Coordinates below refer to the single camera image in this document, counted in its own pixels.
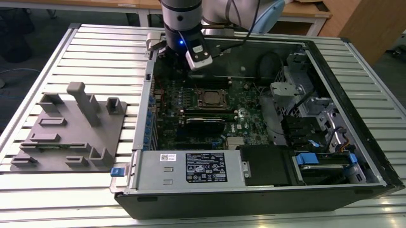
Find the white cable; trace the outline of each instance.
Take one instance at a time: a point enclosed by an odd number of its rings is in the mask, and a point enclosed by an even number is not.
[[[3,74],[3,73],[6,73],[6,72],[16,71],[16,70],[30,70],[30,71],[35,71],[35,72],[39,72],[39,73],[41,73],[41,71],[39,71],[39,70],[36,70],[36,69],[30,69],[30,68],[16,68],[16,69],[8,69],[8,70],[4,70],[4,71],[2,71],[2,72],[0,72],[0,74]]]

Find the motherboard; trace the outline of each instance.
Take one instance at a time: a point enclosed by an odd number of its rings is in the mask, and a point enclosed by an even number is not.
[[[155,77],[161,150],[234,150],[269,144],[261,90],[245,79],[210,83]]]

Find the barcode sticker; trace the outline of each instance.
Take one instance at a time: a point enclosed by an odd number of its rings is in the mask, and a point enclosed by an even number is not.
[[[118,6],[137,7],[137,5],[135,5],[135,4],[118,4]]]
[[[177,161],[177,154],[175,153],[162,153],[161,159],[162,162],[175,162]]]

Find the blue latch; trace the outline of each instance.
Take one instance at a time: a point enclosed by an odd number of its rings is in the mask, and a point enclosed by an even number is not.
[[[316,153],[301,153],[297,155],[297,162],[298,165],[308,165],[308,164],[318,164],[318,157]]]
[[[110,175],[111,177],[125,177],[126,168],[113,168]]]
[[[357,157],[356,157],[356,154],[350,154],[350,161],[352,161],[352,164],[356,164],[356,163],[358,163],[358,159],[357,159]]]
[[[320,147],[320,144],[316,141],[313,140],[308,140],[308,141],[313,144],[314,147]]]

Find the aluminum extrusion table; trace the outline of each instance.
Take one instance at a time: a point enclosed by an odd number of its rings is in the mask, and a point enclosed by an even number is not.
[[[141,90],[146,74],[146,37],[153,28],[81,25],[69,29],[0,137],[0,227],[393,227],[406,226],[406,190],[360,201],[333,212],[202,219],[134,220],[110,193],[109,173],[10,174],[11,160],[42,108],[42,93],[65,93],[71,81],[87,84],[99,101],[129,103],[117,164],[130,161]],[[272,35],[316,42],[354,106],[406,184],[406,111],[352,43],[338,38]],[[125,186],[126,179],[118,180]]]

